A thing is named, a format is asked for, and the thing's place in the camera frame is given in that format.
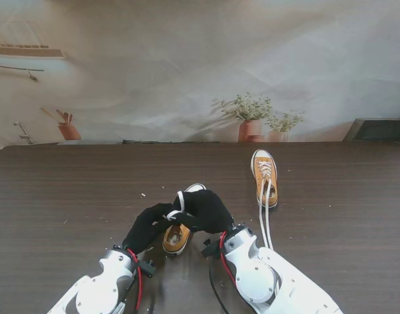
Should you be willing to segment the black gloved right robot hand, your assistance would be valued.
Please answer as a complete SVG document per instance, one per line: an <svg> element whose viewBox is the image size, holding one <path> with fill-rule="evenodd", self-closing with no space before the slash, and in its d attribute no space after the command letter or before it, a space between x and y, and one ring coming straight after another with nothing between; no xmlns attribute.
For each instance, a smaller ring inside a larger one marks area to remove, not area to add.
<svg viewBox="0 0 400 314"><path fill-rule="evenodd" d="M234 225L231 213L211 190L177 193L173 210L167 215L173 224L183 224L191 232L217 234Z"/></svg>

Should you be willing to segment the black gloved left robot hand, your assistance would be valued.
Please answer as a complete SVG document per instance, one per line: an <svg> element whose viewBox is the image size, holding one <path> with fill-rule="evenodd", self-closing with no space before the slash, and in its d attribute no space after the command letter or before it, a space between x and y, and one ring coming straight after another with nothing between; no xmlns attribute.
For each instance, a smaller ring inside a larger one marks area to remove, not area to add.
<svg viewBox="0 0 400 314"><path fill-rule="evenodd" d="M173 210L171 203L158 203L138 215L130 231L122 241L124 250L139 254L173 223L166 216Z"/></svg>

